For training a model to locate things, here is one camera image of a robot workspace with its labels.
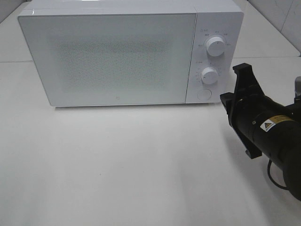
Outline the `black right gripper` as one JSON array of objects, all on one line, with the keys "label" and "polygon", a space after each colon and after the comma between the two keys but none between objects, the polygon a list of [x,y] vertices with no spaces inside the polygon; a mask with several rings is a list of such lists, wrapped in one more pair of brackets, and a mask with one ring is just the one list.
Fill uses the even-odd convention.
[{"label": "black right gripper", "polygon": [[242,63],[232,67],[237,75],[234,93],[220,95],[230,126],[246,147],[246,154],[254,159],[262,156],[253,140],[253,133],[272,116],[286,115],[285,107],[264,95],[253,73],[252,66]]}]

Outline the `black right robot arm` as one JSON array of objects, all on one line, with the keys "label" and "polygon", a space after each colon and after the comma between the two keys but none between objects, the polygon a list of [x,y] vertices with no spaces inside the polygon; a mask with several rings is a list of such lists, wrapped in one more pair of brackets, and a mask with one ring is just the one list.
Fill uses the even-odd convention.
[{"label": "black right robot arm", "polygon": [[301,78],[294,82],[294,103],[283,106],[262,91],[252,66],[247,63],[232,68],[237,76],[234,92],[220,95],[230,126],[246,147],[250,159],[269,158],[283,172],[285,185],[271,182],[301,198]]}]

